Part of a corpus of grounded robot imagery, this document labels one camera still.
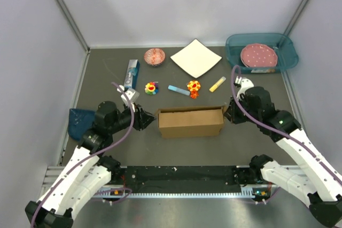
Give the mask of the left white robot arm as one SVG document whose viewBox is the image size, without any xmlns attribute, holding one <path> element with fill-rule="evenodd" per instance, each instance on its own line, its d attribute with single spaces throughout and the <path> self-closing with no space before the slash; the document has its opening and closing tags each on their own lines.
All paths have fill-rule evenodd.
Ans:
<svg viewBox="0 0 342 228">
<path fill-rule="evenodd" d="M 72 227 L 81 209 L 107 183 L 120 180 L 120 163 L 104 153 L 121 130 L 144 130 L 155 116 L 129 103 L 120 112 L 114 102 L 99 104 L 90 129 L 82 136 L 68 164 L 37 201 L 25 207 L 31 227 Z"/>
</svg>

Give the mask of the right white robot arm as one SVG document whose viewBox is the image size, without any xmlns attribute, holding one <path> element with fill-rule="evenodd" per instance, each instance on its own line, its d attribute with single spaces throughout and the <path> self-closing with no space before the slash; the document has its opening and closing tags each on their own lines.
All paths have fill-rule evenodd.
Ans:
<svg viewBox="0 0 342 228">
<path fill-rule="evenodd" d="M 300 200 L 325 227 L 341 227 L 341 174 L 317 150 L 296 118 L 275 108 L 267 90 L 246 78 L 231 88 L 232 97 L 224 116 L 233 124 L 256 124 L 305 174 L 301 177 L 273 158 L 261 155 L 251 160 L 251 180 L 277 185 Z"/>
</svg>

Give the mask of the brown cardboard box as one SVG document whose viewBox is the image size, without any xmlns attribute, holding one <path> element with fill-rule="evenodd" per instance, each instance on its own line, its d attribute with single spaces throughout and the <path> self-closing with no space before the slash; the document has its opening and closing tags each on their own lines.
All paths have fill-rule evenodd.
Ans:
<svg viewBox="0 0 342 228">
<path fill-rule="evenodd" d="M 217 136 L 226 110 L 225 105 L 159 109 L 158 128 L 165 139 Z"/>
</svg>

